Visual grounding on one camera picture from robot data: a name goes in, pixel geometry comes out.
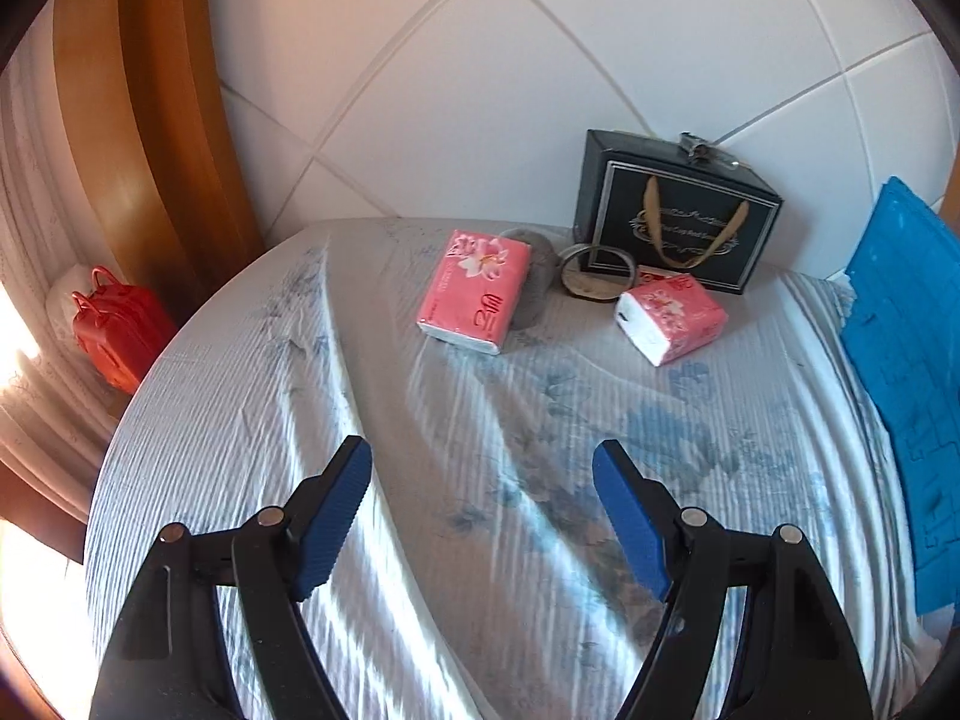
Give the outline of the grey plush toy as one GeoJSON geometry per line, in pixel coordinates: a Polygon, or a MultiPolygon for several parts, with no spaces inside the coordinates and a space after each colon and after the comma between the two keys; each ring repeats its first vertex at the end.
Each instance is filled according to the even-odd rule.
{"type": "Polygon", "coordinates": [[[560,257],[550,239],[534,229],[512,227],[501,232],[501,238],[522,242],[530,249],[526,279],[511,319],[512,330],[527,330],[544,316],[548,291],[555,283],[560,257]]]}

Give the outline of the blue plastic crate lid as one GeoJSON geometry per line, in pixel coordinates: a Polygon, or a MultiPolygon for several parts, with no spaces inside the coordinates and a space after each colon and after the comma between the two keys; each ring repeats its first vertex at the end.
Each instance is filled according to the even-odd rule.
{"type": "Polygon", "coordinates": [[[890,434],[928,614],[958,603],[958,238],[892,177],[846,275],[841,341],[890,434]]]}

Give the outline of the red toy suitcase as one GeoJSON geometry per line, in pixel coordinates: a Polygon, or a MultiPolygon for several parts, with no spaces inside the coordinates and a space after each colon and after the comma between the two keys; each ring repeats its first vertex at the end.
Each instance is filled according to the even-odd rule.
{"type": "Polygon", "coordinates": [[[124,283],[105,266],[91,268],[93,291],[70,294],[73,336],[109,385],[139,390],[178,326],[151,289],[124,283]]]}

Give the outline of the pink tissue pack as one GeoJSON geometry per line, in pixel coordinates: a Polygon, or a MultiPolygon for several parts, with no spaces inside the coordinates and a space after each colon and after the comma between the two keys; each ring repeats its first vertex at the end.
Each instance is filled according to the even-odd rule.
{"type": "Polygon", "coordinates": [[[654,367],[719,338],[727,312],[690,275],[662,278],[620,294],[613,317],[654,367]]]}
{"type": "Polygon", "coordinates": [[[498,355],[529,271],[525,242],[454,229],[421,301],[416,327],[427,337],[498,355]]]}

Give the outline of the striped floral bed sheet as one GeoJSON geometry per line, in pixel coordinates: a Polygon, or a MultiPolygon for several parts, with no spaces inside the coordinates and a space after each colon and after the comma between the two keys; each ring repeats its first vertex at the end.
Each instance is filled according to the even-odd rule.
{"type": "Polygon", "coordinates": [[[878,717],[940,645],[914,609],[895,457],[839,332],[838,284],[774,266],[721,338],[654,367],[610,305],[553,293],[487,356],[416,314],[451,230],[334,221],[187,322],[107,450],[85,544],[104,650],[156,533],[241,525],[364,437],[374,475],[302,616],[356,718],[608,718],[661,621],[592,483],[613,439],[724,527],[794,523],[832,582],[878,717]]]}

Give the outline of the wooden bed frame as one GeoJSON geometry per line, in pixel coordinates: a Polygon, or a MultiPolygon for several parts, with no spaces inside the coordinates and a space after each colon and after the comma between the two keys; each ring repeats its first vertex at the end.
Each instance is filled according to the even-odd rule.
{"type": "Polygon", "coordinates": [[[263,254],[208,0],[53,0],[71,157],[110,253],[183,319],[263,254]]]}

